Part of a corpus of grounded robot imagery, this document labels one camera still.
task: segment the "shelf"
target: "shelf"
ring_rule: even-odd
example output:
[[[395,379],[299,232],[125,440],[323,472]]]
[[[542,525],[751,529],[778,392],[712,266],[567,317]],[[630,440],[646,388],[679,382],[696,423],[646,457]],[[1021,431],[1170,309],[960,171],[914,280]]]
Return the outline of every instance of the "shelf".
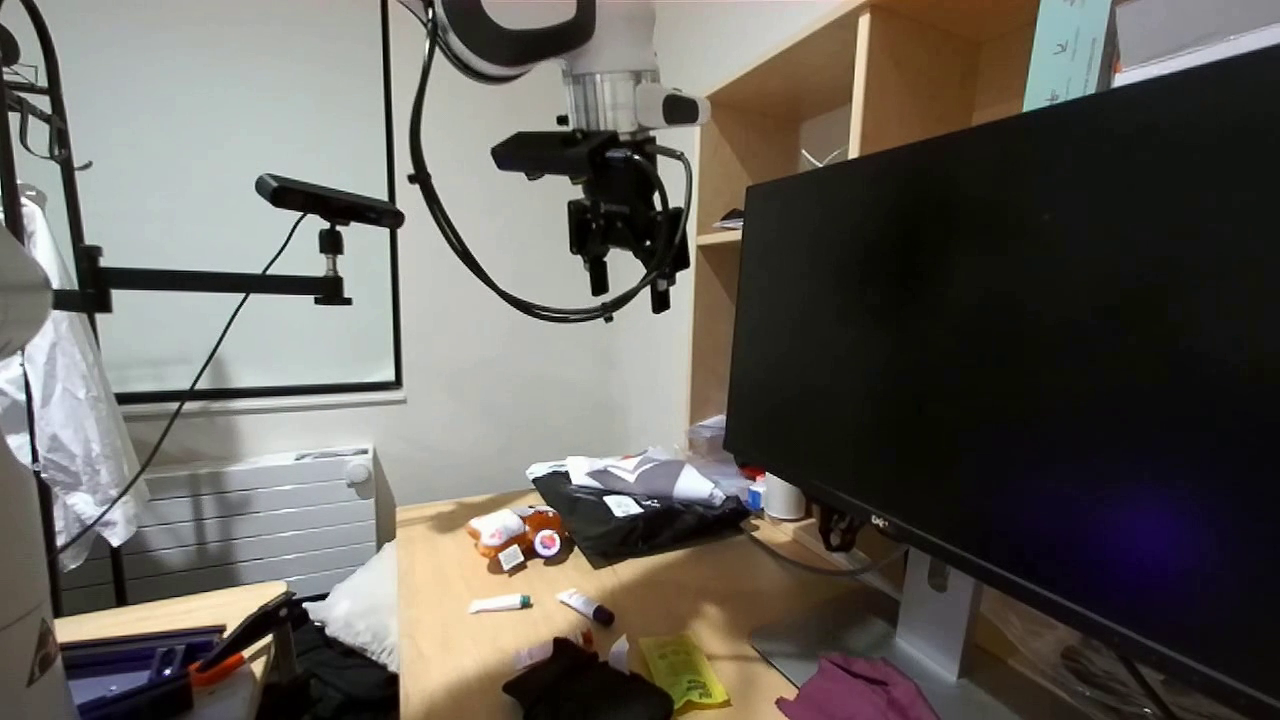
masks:
[[[745,240],[745,232],[706,232],[696,237],[696,246],[735,246]]]
[[[691,421],[726,410],[751,182],[1021,113],[1038,0],[836,0],[707,90],[696,159]]]

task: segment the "black cable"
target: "black cable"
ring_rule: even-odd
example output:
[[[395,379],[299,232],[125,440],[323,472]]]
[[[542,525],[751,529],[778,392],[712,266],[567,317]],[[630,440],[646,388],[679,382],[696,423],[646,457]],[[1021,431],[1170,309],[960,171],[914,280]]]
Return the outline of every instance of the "black cable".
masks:
[[[691,209],[691,162],[687,162],[687,156],[670,146],[670,142],[656,142],[651,150],[670,156],[670,159],[678,159],[684,167],[684,209]]]
[[[411,159],[411,182],[422,188],[444,242],[453,246],[453,256],[487,287],[495,292],[510,309],[534,317],[534,320],[550,320],[550,325],[588,325],[588,320],[612,320],[622,309],[630,309],[646,287],[662,282],[663,280],[663,266],[674,265],[674,252],[679,242],[679,232],[684,224],[670,229],[663,237],[656,237],[656,259],[649,265],[649,273],[622,296],[604,299],[604,304],[588,304],[588,309],[554,309],[554,304],[534,304],[510,287],[499,287],[487,266],[478,259],[478,252],[468,246],[468,240],[461,237],[461,229],[453,224],[435,182],[431,182],[431,167],[428,167],[428,156],[426,156],[426,105],[428,105],[428,83],[431,83],[431,64],[435,64],[435,48],[444,42],[444,25],[428,18],[428,55],[426,55],[426,67],[422,67],[422,80],[417,80],[417,95],[411,95],[411,117],[410,117],[410,159]],[[656,196],[662,196],[662,217],[674,212],[670,204],[670,188],[662,182],[656,167],[631,150],[631,146],[622,146],[630,159],[636,159],[651,182],[656,182]]]
[[[283,232],[282,246],[275,246],[274,259],[261,266],[261,275],[268,275],[268,273],[275,266],[275,259],[287,252],[287,242],[294,242],[294,237],[297,237],[297,229],[299,229],[306,219],[307,219],[307,212],[294,219],[294,229]],[[252,292],[240,296],[240,304],[231,309],[231,317],[229,317],[223,328],[216,333],[205,365],[195,366],[188,392],[174,404],[174,410],[168,410],[168,421],[166,421],[152,452],[144,457],[144,463],[134,472],[134,481],[130,481],[73,538],[58,544],[60,557],[65,557],[67,547],[76,547],[87,530],[96,530],[96,529],[112,517],[112,506],[150,474],[150,468],[155,463],[155,457],[161,457],[174,423],[181,421],[181,410],[188,409],[192,392],[201,388],[208,365],[216,360],[216,353],[221,353],[223,338],[231,334],[231,328],[236,328],[248,296],[252,296]]]
[[[780,562],[789,562],[789,567],[811,573],[811,576],[868,576],[868,573],[881,573],[881,567],[887,567],[893,558],[903,558],[903,557],[908,557],[908,547],[901,544],[901,547],[893,547],[893,552],[884,552],[884,557],[878,557],[878,558],[866,558],[866,562],[857,562],[857,567],[815,567],[815,562],[806,562],[806,558],[773,547],[773,544],[759,538],[757,530],[745,530],[745,536],[749,536],[765,557],[773,557],[773,558],[780,558]]]

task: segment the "radiator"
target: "radiator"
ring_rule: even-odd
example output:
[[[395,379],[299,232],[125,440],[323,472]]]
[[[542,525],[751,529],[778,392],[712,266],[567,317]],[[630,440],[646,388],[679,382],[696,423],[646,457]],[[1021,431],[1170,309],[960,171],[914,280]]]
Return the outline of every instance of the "radiator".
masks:
[[[372,449],[257,457],[150,474],[150,506],[121,547],[130,601],[283,579],[320,597],[375,557]],[[65,611],[112,607],[112,558],[65,579]]]

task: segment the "pen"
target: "pen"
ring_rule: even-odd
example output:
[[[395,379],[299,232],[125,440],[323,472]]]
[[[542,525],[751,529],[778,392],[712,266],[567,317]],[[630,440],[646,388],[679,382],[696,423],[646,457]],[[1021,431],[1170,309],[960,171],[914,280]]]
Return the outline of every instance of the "pen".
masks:
[[[516,607],[534,607],[526,592],[481,597],[481,601],[468,605],[474,616],[481,616],[481,611],[516,611]]]
[[[577,589],[560,592],[555,601],[563,607],[580,611],[584,621],[600,624],[600,629],[609,629],[615,621],[612,607],[604,607],[600,601],[591,601],[591,597],[584,597]]]

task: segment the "pillow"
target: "pillow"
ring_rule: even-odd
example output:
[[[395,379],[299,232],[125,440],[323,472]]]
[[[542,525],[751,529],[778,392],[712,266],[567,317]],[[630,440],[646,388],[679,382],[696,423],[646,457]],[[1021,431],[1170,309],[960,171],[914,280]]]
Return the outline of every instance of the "pillow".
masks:
[[[314,624],[333,639],[366,652],[367,661],[399,670],[395,649],[395,538],[384,544],[367,562],[339,579],[320,605],[307,605]]]

